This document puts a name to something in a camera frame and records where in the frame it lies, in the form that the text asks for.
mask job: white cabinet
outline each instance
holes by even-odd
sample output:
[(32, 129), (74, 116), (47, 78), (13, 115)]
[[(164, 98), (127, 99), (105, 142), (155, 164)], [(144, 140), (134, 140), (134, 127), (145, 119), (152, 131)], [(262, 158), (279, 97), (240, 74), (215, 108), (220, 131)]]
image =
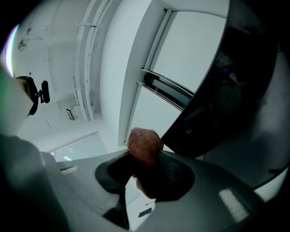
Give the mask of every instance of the white cabinet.
[(180, 113), (179, 109), (162, 97), (143, 86), (139, 86), (128, 127), (127, 138), (130, 131), (135, 127), (154, 130), (161, 138)]
[(226, 19), (198, 12), (173, 12), (149, 70), (195, 92), (220, 44)]

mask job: light fixture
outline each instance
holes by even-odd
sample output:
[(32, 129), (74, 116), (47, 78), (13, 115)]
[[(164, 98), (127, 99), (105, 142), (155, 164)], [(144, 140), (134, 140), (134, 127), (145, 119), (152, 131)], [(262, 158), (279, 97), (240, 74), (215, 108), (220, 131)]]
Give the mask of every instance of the light fixture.
[(12, 49), (13, 49), (13, 41), (16, 35), (16, 30), (19, 25), (15, 26), (8, 37), (5, 51), (5, 65), (9, 72), (9, 74), (13, 77), (13, 69), (12, 69)]
[(63, 158), (64, 158), (65, 160), (67, 160), (67, 161), (72, 161), (72, 159), (69, 158), (69, 157), (67, 157), (67, 156), (64, 156)]

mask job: ceiling light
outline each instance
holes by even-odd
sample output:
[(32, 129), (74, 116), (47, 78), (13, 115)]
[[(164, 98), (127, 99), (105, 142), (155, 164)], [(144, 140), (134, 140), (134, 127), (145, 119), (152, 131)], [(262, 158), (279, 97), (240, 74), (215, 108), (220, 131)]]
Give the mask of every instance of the ceiling light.
[(64, 158), (65, 160), (67, 160), (67, 161), (72, 161), (72, 159), (69, 158), (69, 157), (67, 157), (67, 156), (64, 156), (63, 158)]
[(16, 27), (14, 27), (14, 29), (12, 30), (10, 36), (8, 37), (8, 41), (6, 44), (6, 52), (5, 52), (5, 64), (6, 64), (6, 68), (8, 70), (8, 72), (10, 73), (10, 75), (13, 77), (13, 69), (12, 69), (12, 49), (13, 49), (13, 41), (16, 35), (16, 30), (18, 28), (19, 25), (17, 25)]

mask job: white wall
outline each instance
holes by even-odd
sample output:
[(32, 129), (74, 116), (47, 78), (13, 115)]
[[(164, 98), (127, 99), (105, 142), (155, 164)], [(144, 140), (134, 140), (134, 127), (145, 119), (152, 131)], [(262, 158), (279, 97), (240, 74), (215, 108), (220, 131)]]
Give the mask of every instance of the white wall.
[(224, 18), (199, 12), (173, 12), (160, 38), (150, 70), (196, 92), (218, 51)]
[(31, 128), (27, 126), (28, 123), (26, 123), (25, 126), (21, 128), (19, 137), (33, 143), (40, 151), (51, 151), (95, 132), (98, 132), (100, 135), (108, 153), (126, 149), (126, 146), (118, 146), (113, 142), (116, 141), (116, 135), (106, 126), (101, 115), (96, 115), (95, 120), (87, 123), (82, 121), (78, 121), (74, 125), (65, 123), (63, 127), (55, 130), (50, 129), (44, 117), (37, 117), (34, 119), (28, 117), (27, 120), (29, 120), (30, 123), (33, 122), (38, 125), (37, 130), (34, 131), (35, 136), (32, 136)]
[(140, 68), (146, 62), (148, 52), (164, 14), (164, 7), (160, 1), (152, 1), (136, 33), (123, 84), (119, 118), (119, 144), (123, 143), (126, 138), (131, 111), (138, 88), (136, 82), (142, 81), (145, 75), (145, 72), (141, 71)]
[[(39, 103), (36, 114), (25, 119), (18, 134), (41, 151), (49, 151), (97, 131), (101, 131), (100, 135), (105, 137), (108, 151), (118, 149), (110, 144), (113, 135), (100, 117), (87, 124), (65, 117), (66, 105), (75, 104), (73, 72), (78, 29), (76, 23), (81, 21), (89, 1), (44, 1), (21, 23), (16, 33), (13, 50), (15, 75), (33, 77), (38, 89), (43, 80), (49, 84), (50, 103)], [(23, 51), (19, 51), (18, 44), (22, 39), (31, 40)], [(92, 60), (92, 63), (100, 63), (100, 60)]]
[[(105, 123), (116, 135), (119, 135), (120, 112), (123, 111), (121, 100), (130, 53), (140, 23), (150, 3), (151, 0), (123, 0), (112, 19), (106, 36), (101, 63), (101, 113)], [(136, 68), (142, 66), (139, 62), (135, 63), (135, 65)], [(133, 104), (134, 98), (128, 100)]]
[(179, 109), (142, 86), (139, 86), (133, 108), (129, 131), (135, 127), (154, 130), (160, 138), (181, 113)]
[(162, 0), (173, 11), (197, 11), (227, 17), (229, 0)]
[(98, 28), (98, 32), (96, 34), (96, 38), (94, 41), (93, 50), (91, 53), (90, 95), (91, 101), (93, 102), (95, 109), (98, 110), (100, 105), (100, 75), (101, 75), (101, 61), (103, 48), (111, 20), (114, 17), (115, 11), (119, 4), (120, 3), (118, 1), (114, 1), (110, 5), (104, 18), (102, 19), (101, 27)]
[[(51, 101), (73, 92), (73, 67), (80, 22), (89, 0), (42, 2), (20, 24), (13, 46), (15, 76), (31, 76), (37, 88), (48, 81)], [(19, 42), (26, 39), (23, 51)]]
[(71, 160), (80, 160), (107, 153), (102, 138), (98, 133), (95, 133), (54, 150), (53, 155), (56, 162), (64, 162), (67, 161), (67, 157)]

